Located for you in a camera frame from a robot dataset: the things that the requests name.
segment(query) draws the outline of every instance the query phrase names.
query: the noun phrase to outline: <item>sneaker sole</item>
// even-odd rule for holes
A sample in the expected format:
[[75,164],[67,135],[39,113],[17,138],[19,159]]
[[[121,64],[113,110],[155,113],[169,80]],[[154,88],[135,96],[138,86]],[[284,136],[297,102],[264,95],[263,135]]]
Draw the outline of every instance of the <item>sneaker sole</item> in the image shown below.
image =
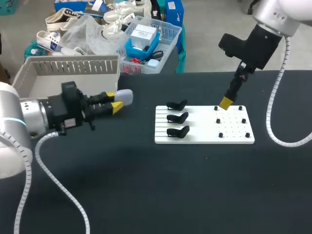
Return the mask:
[[63,23],[48,23],[47,24],[47,30],[49,32],[54,32],[60,30],[60,28],[64,27],[67,24],[67,22]]

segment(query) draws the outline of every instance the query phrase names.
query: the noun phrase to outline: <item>white crate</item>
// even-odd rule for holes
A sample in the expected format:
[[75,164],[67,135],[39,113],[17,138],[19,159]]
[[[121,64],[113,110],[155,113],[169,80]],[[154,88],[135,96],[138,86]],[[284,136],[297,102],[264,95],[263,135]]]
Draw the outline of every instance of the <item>white crate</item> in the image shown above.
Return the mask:
[[[157,144],[253,144],[254,134],[245,106],[230,106],[227,111],[215,106],[186,106],[183,111],[168,110],[167,106],[156,107],[155,143]],[[183,124],[170,123],[167,115],[180,116],[188,112],[189,116]],[[181,130],[190,126],[190,131],[183,138],[168,137],[167,129]]]
[[136,16],[129,27],[126,29],[127,41],[130,39],[130,35],[138,24],[151,26],[157,29],[160,33],[159,44],[155,51],[162,50],[164,56],[159,62],[156,68],[149,67],[146,64],[138,64],[130,62],[132,57],[128,57],[124,45],[117,51],[121,55],[120,71],[128,74],[156,74],[160,73],[161,69],[165,65],[168,57],[170,56],[172,50],[176,46],[179,34],[182,31],[181,27],[174,26],[171,23],[167,23],[161,20],[156,20],[152,18],[144,18],[141,16]]
[[61,84],[74,81],[86,95],[115,92],[120,75],[120,56],[28,57],[13,87],[20,98],[45,98],[61,93]]

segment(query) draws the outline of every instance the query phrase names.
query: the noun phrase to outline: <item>white shoe box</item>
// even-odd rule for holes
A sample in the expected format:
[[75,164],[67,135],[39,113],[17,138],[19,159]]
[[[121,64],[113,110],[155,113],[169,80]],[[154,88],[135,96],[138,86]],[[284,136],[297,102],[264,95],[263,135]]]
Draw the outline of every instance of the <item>white shoe box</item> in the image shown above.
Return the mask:
[[132,47],[144,49],[150,46],[156,37],[156,28],[138,24],[131,34]]

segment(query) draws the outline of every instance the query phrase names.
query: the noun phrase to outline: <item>blue box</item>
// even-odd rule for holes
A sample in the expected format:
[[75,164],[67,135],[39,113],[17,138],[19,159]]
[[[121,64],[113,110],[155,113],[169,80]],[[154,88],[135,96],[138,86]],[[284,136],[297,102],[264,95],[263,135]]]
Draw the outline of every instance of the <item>blue box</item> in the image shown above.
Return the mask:
[[159,37],[160,37],[160,33],[157,32],[155,39],[153,40],[150,48],[147,51],[133,48],[132,43],[131,43],[131,38],[130,38],[128,42],[125,44],[127,56],[137,58],[139,60],[148,59],[159,44]]
[[[183,17],[184,17],[184,8],[181,0],[166,0],[165,3],[165,21],[172,23],[173,25],[182,27],[183,26]],[[181,50],[181,37],[179,35],[176,46],[178,51]]]
[[84,11],[87,6],[87,1],[67,1],[67,2],[54,2],[55,10],[58,12],[62,8],[69,8],[73,11]]
[[0,16],[14,14],[17,5],[18,0],[0,0]]

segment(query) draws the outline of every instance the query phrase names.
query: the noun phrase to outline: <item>white plastic basket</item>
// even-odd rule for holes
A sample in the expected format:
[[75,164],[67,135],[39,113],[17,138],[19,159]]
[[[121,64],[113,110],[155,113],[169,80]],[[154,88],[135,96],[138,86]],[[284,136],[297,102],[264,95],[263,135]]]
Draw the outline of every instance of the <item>white plastic basket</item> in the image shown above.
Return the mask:
[[44,98],[61,93],[61,84],[74,81],[86,95],[115,92],[120,56],[29,57],[15,76],[13,87],[20,98]]
[[126,49],[123,45],[117,51],[121,55],[120,71],[128,74],[160,73],[168,57],[170,56],[170,53],[176,46],[182,28],[160,20],[136,16],[125,31],[125,33],[127,34],[127,41],[130,39],[130,35],[132,34],[133,30],[136,28],[138,24],[154,27],[157,29],[158,32],[160,32],[159,44],[156,47],[155,51],[159,50],[163,51],[164,56],[162,57],[161,61],[159,62],[156,68],[147,66],[147,63],[145,64],[133,63],[130,62],[130,60],[133,58],[127,56]]

